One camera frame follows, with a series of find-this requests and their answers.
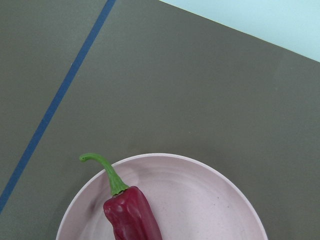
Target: red chili pepper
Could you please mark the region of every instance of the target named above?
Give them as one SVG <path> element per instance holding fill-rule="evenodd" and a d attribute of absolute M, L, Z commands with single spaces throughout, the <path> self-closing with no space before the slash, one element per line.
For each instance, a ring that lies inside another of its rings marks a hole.
<path fill-rule="evenodd" d="M 85 162 L 96 160 L 108 175 L 112 198 L 103 204 L 106 218 L 113 226 L 115 240 L 162 240 L 159 226 L 145 195 L 136 186 L 129 187 L 101 155 L 86 153 Z"/>

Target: gray surface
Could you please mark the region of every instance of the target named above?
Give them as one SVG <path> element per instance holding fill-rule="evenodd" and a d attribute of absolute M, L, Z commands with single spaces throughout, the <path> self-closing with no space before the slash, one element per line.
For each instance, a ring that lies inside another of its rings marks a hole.
<path fill-rule="evenodd" d="M 318 62 L 165 3 L 118 0 L 3 210 L 0 236 L 54 239 L 101 169 L 78 161 L 90 151 L 112 163 L 194 158 L 240 188 L 270 240 L 317 239 L 319 76 Z"/>
<path fill-rule="evenodd" d="M 104 4 L 1 1 L 1 192 Z"/>

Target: light blue background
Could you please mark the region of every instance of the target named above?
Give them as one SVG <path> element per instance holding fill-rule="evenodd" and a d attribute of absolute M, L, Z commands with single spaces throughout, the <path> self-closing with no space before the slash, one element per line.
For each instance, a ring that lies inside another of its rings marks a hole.
<path fill-rule="evenodd" d="M 320 62 L 320 0 L 161 1 Z"/>

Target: blue line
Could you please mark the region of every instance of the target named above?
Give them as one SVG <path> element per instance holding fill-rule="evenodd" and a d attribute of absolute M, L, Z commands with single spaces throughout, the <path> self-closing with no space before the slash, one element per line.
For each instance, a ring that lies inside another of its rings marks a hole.
<path fill-rule="evenodd" d="M 41 137 L 43 136 L 47 126 L 49 125 L 53 115 L 55 114 L 58 106 L 60 105 L 63 97 L 65 96 L 70 84 L 72 83 L 73 79 L 75 78 L 81 64 L 83 63 L 90 47 L 94 43 L 101 27 L 103 26 L 107 16 L 109 15 L 113 5 L 115 4 L 116 0 L 108 0 L 103 9 L 101 10 L 97 20 L 95 21 L 88 37 L 84 41 L 79 53 L 77 54 L 73 64 L 71 65 L 68 73 L 66 74 L 62 84 L 60 85 L 58 91 L 56 92 L 50 106 L 46 110 L 39 126 L 35 130 L 28 146 L 24 150 L 22 157 L 20 158 L 17 166 L 15 167 L 8 183 L 6 184 L 1 196 L 0 196 L 0 214 L 4 209 L 7 201 L 14 190 L 21 174 L 23 173 L 24 169 L 26 168 L 32 154 L 34 153 Z"/>

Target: green stem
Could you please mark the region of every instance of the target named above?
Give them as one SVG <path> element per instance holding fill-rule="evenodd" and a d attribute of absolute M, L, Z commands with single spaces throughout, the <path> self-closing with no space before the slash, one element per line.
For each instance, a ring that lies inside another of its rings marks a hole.
<path fill-rule="evenodd" d="M 89 159 L 96 160 L 97 162 L 101 163 L 104 166 L 104 169 L 108 175 L 110 188 L 111 188 L 111 195 L 117 195 L 122 191 L 129 188 L 127 184 L 125 184 L 119 175 L 116 173 L 114 168 L 111 164 L 101 155 L 96 153 L 86 153 L 80 156 L 80 161 L 85 162 Z"/>

